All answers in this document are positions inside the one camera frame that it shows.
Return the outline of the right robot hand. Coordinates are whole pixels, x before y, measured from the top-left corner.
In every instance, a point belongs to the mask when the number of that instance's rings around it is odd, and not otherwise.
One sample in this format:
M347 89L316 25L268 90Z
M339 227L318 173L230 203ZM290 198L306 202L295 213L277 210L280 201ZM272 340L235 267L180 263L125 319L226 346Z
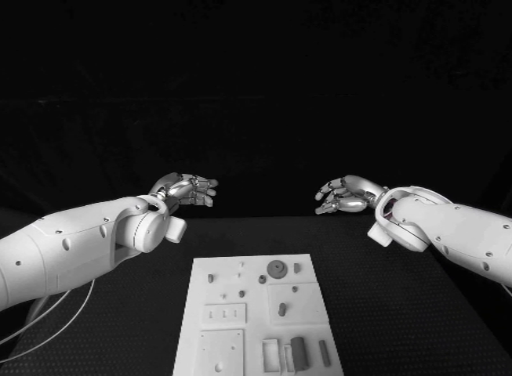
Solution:
M314 209L317 215L333 212L357 213L366 208L375 208L381 197L389 191L368 179L356 175L344 175L326 182L316 192L314 200L320 206Z

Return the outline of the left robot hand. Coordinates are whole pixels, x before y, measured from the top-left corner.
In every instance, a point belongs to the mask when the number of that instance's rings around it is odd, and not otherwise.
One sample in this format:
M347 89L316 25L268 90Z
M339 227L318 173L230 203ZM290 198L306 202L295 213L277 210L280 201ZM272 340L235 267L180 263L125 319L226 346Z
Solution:
M215 188L218 181L197 175L171 172L154 183L148 195L157 197L168 210L181 205L213 205L212 198L216 196Z

